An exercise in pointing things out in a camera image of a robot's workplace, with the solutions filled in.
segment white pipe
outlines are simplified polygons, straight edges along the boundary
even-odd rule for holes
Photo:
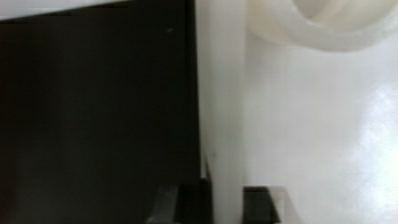
[[[201,145],[215,223],[242,224],[246,1],[198,0]]]
[[[397,0],[249,0],[249,25],[270,41],[349,51],[373,45],[398,28]]]

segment black surface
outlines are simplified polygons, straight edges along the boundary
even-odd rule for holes
[[[144,223],[198,181],[187,27],[183,0],[2,22],[0,223]]]
[[[162,187],[146,224],[212,224],[212,186],[208,181]]]

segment white surface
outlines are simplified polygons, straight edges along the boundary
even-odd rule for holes
[[[285,224],[397,224],[398,35],[354,53],[286,47],[244,2],[198,0],[217,224],[240,224],[242,183],[272,186]]]
[[[121,0],[2,0],[0,20],[119,1]]]
[[[235,9],[244,5],[242,0],[198,0],[199,97],[206,99],[201,100],[201,139],[217,224],[242,221],[246,11]]]
[[[247,43],[247,184],[286,224],[397,224],[398,36],[345,54]]]

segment white cylindrical object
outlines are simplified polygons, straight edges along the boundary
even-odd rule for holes
[[[373,45],[398,28],[397,0],[247,0],[249,26],[270,41],[329,51]]]
[[[244,8],[242,0],[198,0],[201,145],[219,224],[240,224],[244,212]]]

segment black panel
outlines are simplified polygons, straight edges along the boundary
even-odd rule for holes
[[[135,0],[2,22],[0,223],[144,223],[198,182],[187,13]]]

